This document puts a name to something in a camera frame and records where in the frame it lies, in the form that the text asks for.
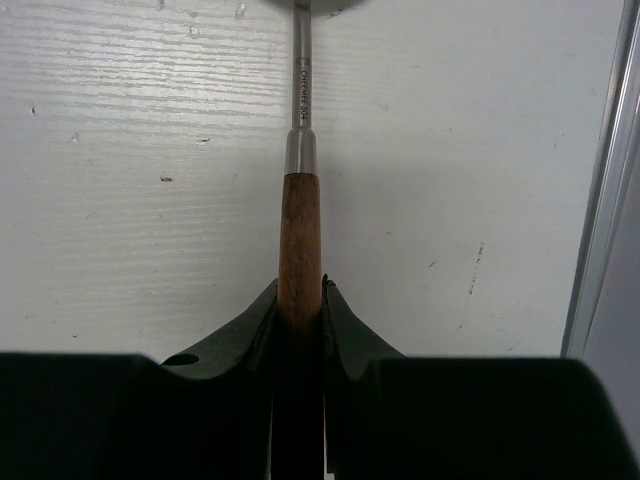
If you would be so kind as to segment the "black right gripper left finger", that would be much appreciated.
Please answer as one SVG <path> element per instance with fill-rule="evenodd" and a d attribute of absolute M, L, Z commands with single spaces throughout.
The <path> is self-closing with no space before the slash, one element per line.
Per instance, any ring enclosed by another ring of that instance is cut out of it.
<path fill-rule="evenodd" d="M 5 479 L 265 479 L 276 288 L 196 344 L 1 357 Z"/>

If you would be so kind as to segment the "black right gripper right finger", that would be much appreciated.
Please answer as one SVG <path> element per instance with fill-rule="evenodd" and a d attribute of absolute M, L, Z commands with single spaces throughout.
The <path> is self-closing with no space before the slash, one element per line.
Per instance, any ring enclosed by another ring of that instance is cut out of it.
<path fill-rule="evenodd" d="M 635 479 L 597 377 L 563 358 L 410 357 L 323 283 L 327 467 L 338 479 Z"/>

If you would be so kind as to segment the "metal cake server wooden handle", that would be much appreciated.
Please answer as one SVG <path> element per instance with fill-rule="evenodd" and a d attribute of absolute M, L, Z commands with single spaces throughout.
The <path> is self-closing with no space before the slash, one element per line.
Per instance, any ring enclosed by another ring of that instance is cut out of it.
<path fill-rule="evenodd" d="M 292 26 L 290 130 L 286 136 L 277 311 L 290 333 L 307 336 L 322 309 L 321 207 L 313 131 L 312 19 L 357 9 L 361 1 L 267 1 Z"/>

